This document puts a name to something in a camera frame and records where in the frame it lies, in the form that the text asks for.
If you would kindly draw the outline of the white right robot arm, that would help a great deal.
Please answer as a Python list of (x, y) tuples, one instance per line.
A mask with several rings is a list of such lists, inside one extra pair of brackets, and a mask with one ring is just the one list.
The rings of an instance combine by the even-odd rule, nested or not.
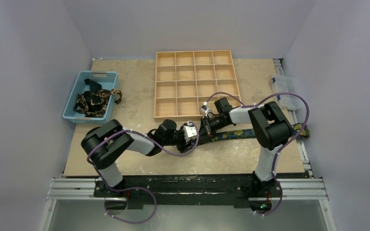
[(255, 195), (264, 195), (270, 190), (269, 181), (276, 176), (279, 148), (287, 144), (289, 138), (293, 136), (290, 122), (275, 101), (234, 108), (227, 98), (220, 98), (214, 104), (217, 114), (212, 113), (207, 102), (200, 107), (204, 113), (199, 130), (200, 136), (213, 136), (217, 130), (231, 124), (250, 123), (261, 146), (251, 189)]

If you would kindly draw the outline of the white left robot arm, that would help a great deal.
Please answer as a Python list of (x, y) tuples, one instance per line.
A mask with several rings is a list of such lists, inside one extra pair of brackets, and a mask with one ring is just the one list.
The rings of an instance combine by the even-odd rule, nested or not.
[(111, 196), (118, 197), (124, 192), (124, 179), (116, 160), (125, 151), (154, 156), (166, 146), (175, 146), (178, 152), (174, 155), (184, 156), (193, 152), (198, 142), (199, 132), (192, 121), (178, 128), (176, 122), (166, 119), (157, 128), (141, 133), (112, 119), (90, 130), (80, 145), (87, 154), (87, 161), (105, 182), (106, 191)]

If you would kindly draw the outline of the blue floral tie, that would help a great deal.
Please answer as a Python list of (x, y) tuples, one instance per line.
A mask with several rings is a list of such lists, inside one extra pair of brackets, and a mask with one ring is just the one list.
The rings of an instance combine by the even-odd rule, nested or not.
[[(292, 125), (293, 128), (293, 135), (298, 133), (298, 131), (302, 128), (303, 123), (297, 123)], [(308, 139), (310, 137), (310, 131), (305, 126), (303, 131), (299, 134), (300, 138)], [(239, 129), (239, 130), (231, 130), (231, 131), (224, 131), (218, 132), (216, 135), (212, 136), (205, 136), (201, 135), (199, 137), (198, 146), (204, 145), (211, 142), (217, 141), (226, 141), (226, 140), (238, 140), (238, 139), (256, 139), (256, 134), (252, 128), (250, 129)]]

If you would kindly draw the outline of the wooden compartment tray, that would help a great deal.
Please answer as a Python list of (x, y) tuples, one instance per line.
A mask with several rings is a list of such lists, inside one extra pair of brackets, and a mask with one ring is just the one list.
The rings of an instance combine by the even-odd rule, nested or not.
[(230, 50), (159, 51), (156, 53), (154, 119), (198, 119), (204, 102), (217, 113), (214, 101), (226, 97), (241, 105)]

